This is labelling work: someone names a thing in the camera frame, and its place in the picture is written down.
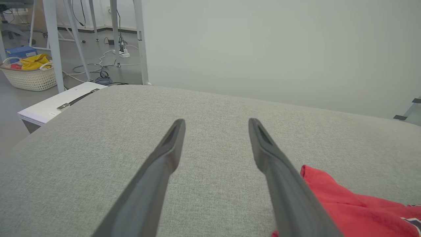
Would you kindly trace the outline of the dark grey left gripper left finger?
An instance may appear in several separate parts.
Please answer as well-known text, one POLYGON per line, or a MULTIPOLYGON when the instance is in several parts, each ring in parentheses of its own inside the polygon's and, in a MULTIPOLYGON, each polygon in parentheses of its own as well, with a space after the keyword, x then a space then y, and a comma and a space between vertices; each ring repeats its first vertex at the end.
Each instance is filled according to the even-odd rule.
POLYGON ((186 122, 175 120, 113 204, 94 237, 155 237, 170 176, 179 166, 186 122))

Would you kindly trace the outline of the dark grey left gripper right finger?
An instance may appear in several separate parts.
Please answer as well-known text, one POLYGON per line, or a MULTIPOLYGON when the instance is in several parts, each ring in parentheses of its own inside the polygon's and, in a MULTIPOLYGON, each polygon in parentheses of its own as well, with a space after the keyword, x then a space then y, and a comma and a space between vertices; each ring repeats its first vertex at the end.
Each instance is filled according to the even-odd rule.
POLYGON ((342 233, 263 124, 248 120, 252 152, 265 175, 280 237, 341 237, 342 233))

